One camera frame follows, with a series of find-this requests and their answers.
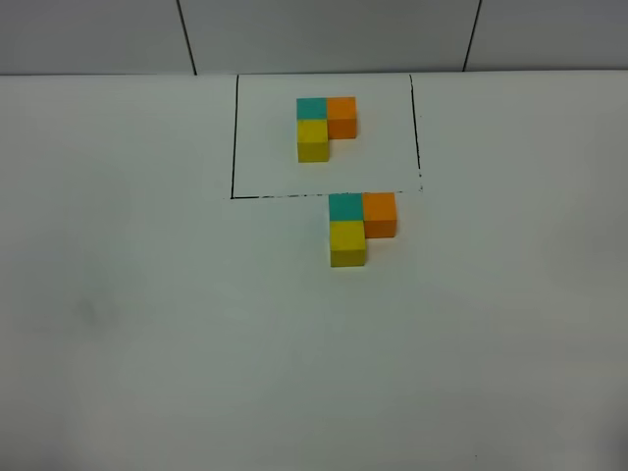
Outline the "template yellow cube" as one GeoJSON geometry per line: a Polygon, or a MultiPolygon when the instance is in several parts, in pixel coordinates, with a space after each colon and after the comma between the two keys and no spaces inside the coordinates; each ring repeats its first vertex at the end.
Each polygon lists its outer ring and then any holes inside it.
{"type": "Polygon", "coordinates": [[[297,158],[299,163],[321,163],[330,160],[326,120],[297,121],[297,158]]]}

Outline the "template orange cube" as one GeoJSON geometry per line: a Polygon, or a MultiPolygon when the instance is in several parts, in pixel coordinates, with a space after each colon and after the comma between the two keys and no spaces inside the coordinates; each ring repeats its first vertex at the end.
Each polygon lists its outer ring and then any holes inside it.
{"type": "Polygon", "coordinates": [[[355,139],[357,137],[357,106],[354,96],[327,99],[329,139],[355,139]]]}

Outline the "template teal cube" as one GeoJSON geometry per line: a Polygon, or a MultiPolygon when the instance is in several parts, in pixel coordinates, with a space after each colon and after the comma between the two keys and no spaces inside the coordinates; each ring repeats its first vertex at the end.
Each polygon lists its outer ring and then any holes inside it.
{"type": "Polygon", "coordinates": [[[305,120],[326,120],[327,99],[325,97],[305,97],[296,99],[296,118],[305,120]]]}

